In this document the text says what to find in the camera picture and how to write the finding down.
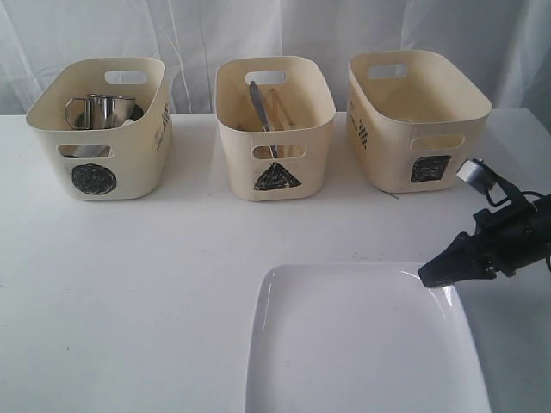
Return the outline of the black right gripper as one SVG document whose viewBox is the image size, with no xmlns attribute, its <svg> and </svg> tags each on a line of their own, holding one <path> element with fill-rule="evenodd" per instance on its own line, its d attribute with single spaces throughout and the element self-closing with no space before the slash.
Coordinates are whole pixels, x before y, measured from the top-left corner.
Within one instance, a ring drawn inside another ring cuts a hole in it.
<svg viewBox="0 0 551 413">
<path fill-rule="evenodd" d="M 418 275 L 428 288 L 464 280 L 493 280 L 500 272 L 512 277 L 520 268 L 543 260 L 550 264 L 550 199 L 512 203 L 495 213 L 474 215 L 475 236 L 459 233 Z"/>
</svg>

